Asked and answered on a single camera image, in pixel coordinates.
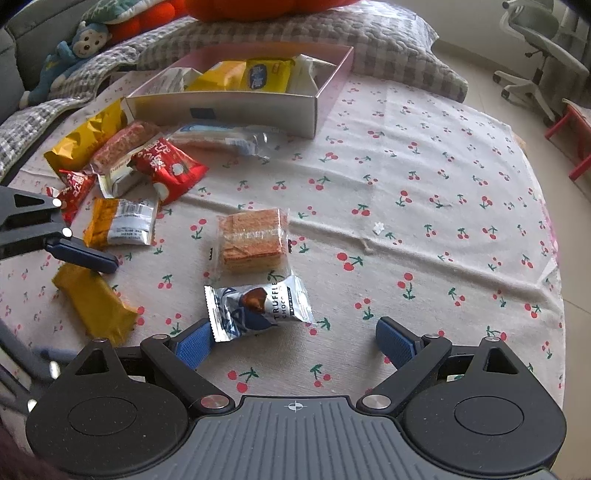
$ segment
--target crosshair marking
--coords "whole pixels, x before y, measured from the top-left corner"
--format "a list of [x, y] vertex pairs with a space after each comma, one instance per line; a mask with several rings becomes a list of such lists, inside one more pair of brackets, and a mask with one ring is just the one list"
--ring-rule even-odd
[[302, 405], [298, 401], [293, 401], [289, 405], [286, 405], [286, 407], [289, 408], [291, 411], [298, 411], [298, 410], [301, 410], [302, 408], [306, 407], [306, 405]]

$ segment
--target floor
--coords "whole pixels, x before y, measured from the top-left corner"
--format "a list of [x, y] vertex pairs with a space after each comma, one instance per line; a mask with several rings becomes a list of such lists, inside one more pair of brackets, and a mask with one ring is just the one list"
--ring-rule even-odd
[[540, 111], [511, 96], [501, 98], [502, 85], [492, 81], [494, 67], [437, 44], [434, 53], [469, 83], [465, 104], [510, 124], [527, 143], [527, 153], [548, 204], [560, 248], [562, 295], [566, 310], [566, 390], [564, 412], [568, 433], [554, 464], [562, 480], [591, 477], [588, 452], [591, 444], [591, 177], [573, 183], [568, 178], [576, 158], [574, 134], [559, 132], [552, 143], [543, 137]]

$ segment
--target blue gripper pad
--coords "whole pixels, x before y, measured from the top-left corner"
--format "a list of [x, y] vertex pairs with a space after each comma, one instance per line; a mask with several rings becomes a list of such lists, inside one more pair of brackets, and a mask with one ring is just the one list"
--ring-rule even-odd
[[421, 339], [390, 317], [378, 320], [375, 339], [379, 349], [396, 368], [413, 359], [421, 349]]
[[213, 343], [212, 326], [208, 319], [199, 320], [170, 340], [172, 352], [193, 370], [212, 351]]

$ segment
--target yellow package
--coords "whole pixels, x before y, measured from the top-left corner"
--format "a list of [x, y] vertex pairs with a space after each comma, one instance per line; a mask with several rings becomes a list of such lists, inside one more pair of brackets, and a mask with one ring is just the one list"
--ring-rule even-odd
[[294, 64], [293, 59], [247, 60], [240, 90], [285, 93]]
[[126, 125], [121, 100], [117, 100], [67, 134], [43, 156], [58, 175], [60, 170], [80, 171], [92, 154]]
[[108, 338], [115, 346], [125, 342], [137, 313], [123, 305], [99, 273], [67, 263], [53, 284], [68, 295], [90, 336]]
[[108, 245], [149, 245], [154, 239], [157, 210], [157, 200], [98, 199], [84, 242], [99, 250]]
[[245, 69], [245, 61], [220, 61], [190, 84], [186, 91], [238, 90]]

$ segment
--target open box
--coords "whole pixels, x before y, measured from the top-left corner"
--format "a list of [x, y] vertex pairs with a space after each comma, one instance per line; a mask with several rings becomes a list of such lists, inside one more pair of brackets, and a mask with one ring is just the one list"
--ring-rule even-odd
[[196, 119], [231, 124], [269, 125], [288, 135], [314, 138], [353, 64], [353, 47], [326, 43], [256, 42], [209, 45], [191, 52], [172, 67], [191, 67], [205, 72], [222, 60], [289, 58], [298, 54], [329, 61], [337, 66], [327, 78], [318, 78], [316, 96], [268, 92], [180, 92], [143, 95], [160, 74], [125, 98], [124, 105], [136, 120], [157, 125], [177, 125]]

